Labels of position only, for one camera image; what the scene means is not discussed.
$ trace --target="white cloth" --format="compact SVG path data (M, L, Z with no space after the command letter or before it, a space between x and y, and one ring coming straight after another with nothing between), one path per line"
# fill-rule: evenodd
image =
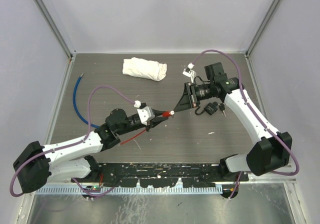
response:
M122 73L136 78L146 78L161 81L166 77L167 64L153 60L131 58L123 60Z

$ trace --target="gray wooden surface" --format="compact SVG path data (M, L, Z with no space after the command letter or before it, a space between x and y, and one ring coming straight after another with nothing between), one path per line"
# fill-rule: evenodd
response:
M87 119L87 102L90 92L98 85L110 85L132 100L146 102L157 110L172 110L179 101L184 82L183 68L192 62L196 54L78 54L64 95L51 143L82 136L88 126L76 115L72 94L81 73L84 76L77 91L77 106ZM257 105L253 84L243 54L231 55L239 64L243 84ZM122 74L123 59L132 57L167 63L166 77L159 82ZM205 54L194 68L205 78L204 66L222 62L228 77L236 77L233 64L219 54ZM215 99L204 100L204 107ZM111 110L122 108L130 116L137 111L127 101L109 89L96 92L91 101L92 122L104 123ZM236 115L226 108L226 117L218 111L212 116L204 113L196 116L194 110L178 112L174 118L163 122L150 132L145 132L134 141L95 154L99 162L205 162L218 163L221 158L236 153L247 153L253 146L250 137ZM136 132L120 136L122 141Z

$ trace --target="black joint housing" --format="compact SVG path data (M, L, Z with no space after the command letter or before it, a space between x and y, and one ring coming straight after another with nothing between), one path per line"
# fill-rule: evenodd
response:
M221 62L204 67L206 78L210 81L223 82L228 79Z
M125 129L130 124L125 110L120 108L112 110L105 119L105 123L113 132L118 129Z
M103 144L101 152L113 148L115 145L120 143L119 137L111 131L110 128L108 128L106 123L94 129L94 132L101 138L100 142Z
M291 150L292 138L288 132L278 133L277 136ZM258 141L249 154L246 156L246 162L256 176L261 176L270 171L284 167L289 163L289 153L274 138L263 138Z
M24 162L42 152L43 146L39 141L31 142L13 163L14 170L17 171ZM41 155L22 168L17 178L23 193L32 193L47 183L47 179L51 175L49 162L49 158Z

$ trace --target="metal frame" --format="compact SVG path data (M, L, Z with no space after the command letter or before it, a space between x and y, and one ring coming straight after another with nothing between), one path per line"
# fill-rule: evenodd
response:
M254 38L251 42L251 44L249 45L249 48L247 50L247 52L245 53L248 57L250 57L250 55L253 52L253 49L255 48L257 42L259 41L261 35L263 34L265 28L267 27L268 23L270 22L271 18L273 17L274 13L276 12L279 4L280 4L281 0L273 0L268 11L266 12L266 15L264 16L258 30L256 31Z
M66 55L69 58L72 58L76 54L76 50L59 18L59 15L57 14L53 4L51 3L51 0L46 0L46 3L44 2L44 0L34 0L34 2L38 6L40 12L42 13L44 19L47 21L50 29L57 38Z
M75 61L75 57L76 57L76 50L75 50L75 48L74 48L74 46L68 36L68 33L66 32L66 30L65 30L65 28L59 18L59 15L57 14L53 4L51 3L51 0L45 0L45 2L44 2L44 0L34 0L34 1L37 4L37 6L39 7L40 12L43 14L43 16L44 16L45 20L47 21L49 27L51 28L52 32L56 36L58 42L61 44L65 53L70 58L68 66L66 67L66 70L65 70L65 75L64 75L63 82L61 85L60 93L59 93L58 99L57 99L55 106L54 106L54 112L53 112L52 118L50 120L48 130L47 130L45 143L49 144L51 141L51 138L52 138L52 134L54 131L56 121L57 121L59 109L62 104L63 96L64 96L64 93L65 93L65 90L66 90L66 87L67 87L67 84L68 84L68 81L69 81L69 78L71 75L72 67L73 67L73 64ZM250 75L252 78L252 82L253 82L254 90L255 90L255 93L257 96L260 111L262 112L262 114L265 117L267 116L267 113L266 113L266 109L263 104L263 100L261 98L261 96L262 96L261 91L260 91L261 89L259 88L259 83L256 78L256 73L255 73L253 63L251 60L251 54L252 54L255 46L257 45L260 37L262 36L264 30L266 29L268 23L271 21L280 2L281 2L281 0L273 0L272 1L272 3L270 5L263 21L261 22L251 44L249 45L248 50L245 52L245 58L246 58L248 69L249 69L249 72L250 72ZM233 54L234 53L243 54L244 52L239 51L239 52L232 52L232 53ZM282 169L282 171L289 172L292 170L292 167L287 166L287 167L284 167L281 169ZM268 173L268 174L265 174L261 177L257 177L253 174L249 174L248 184L252 184L252 183L255 183L255 184L259 184L259 183L261 183L261 184L262 183L263 184L284 183L284 187L285 187L285 190L287 193L287 197L288 197L289 204L290 204L295 221L297 223L307 223L303 209L301 207L301 201L298 198L298 194L297 194L297 190L296 190L297 181L295 178L287 177L287 176L279 176L279 175L276 175L273 173ZM16 221L17 224L26 224L27 223L34 197L35 197L35 193L26 194L24 196L21 208L18 213L18 217L17 217L17 221Z

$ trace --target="white wall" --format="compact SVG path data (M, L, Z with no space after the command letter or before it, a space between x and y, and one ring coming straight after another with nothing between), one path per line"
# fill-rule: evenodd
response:
M272 0L52 0L78 53L246 51Z
M269 119L293 137L297 181L320 223L320 0L283 0L252 54Z
M33 0L0 0L0 19L0 223L11 224L22 201L9 194L12 164L43 143L68 58Z

